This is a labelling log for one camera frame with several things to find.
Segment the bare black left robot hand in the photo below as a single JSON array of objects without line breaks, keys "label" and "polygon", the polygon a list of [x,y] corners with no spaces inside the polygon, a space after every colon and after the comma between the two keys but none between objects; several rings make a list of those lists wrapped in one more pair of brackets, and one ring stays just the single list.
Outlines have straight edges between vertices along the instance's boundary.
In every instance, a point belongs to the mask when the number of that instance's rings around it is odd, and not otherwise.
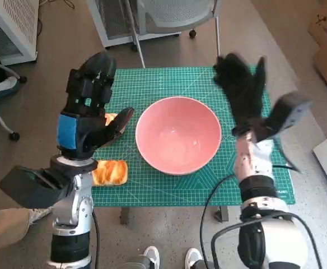
[{"label": "bare black left robot hand", "polygon": [[110,123],[105,118],[115,73],[116,60],[107,51],[94,54],[79,69],[70,71],[67,101],[57,126],[58,148],[65,158],[89,159],[96,149],[122,135],[134,109],[124,108]]}]

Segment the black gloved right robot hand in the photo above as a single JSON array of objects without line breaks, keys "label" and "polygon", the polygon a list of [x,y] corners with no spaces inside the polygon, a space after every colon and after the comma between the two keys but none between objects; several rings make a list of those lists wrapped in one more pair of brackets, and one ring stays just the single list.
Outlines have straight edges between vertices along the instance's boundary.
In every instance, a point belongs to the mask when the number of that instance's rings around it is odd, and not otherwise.
[{"label": "black gloved right robot hand", "polygon": [[266,84],[266,59],[260,57],[255,72],[235,53],[218,56],[214,81],[223,90],[237,126],[248,124],[261,117],[262,96]]}]

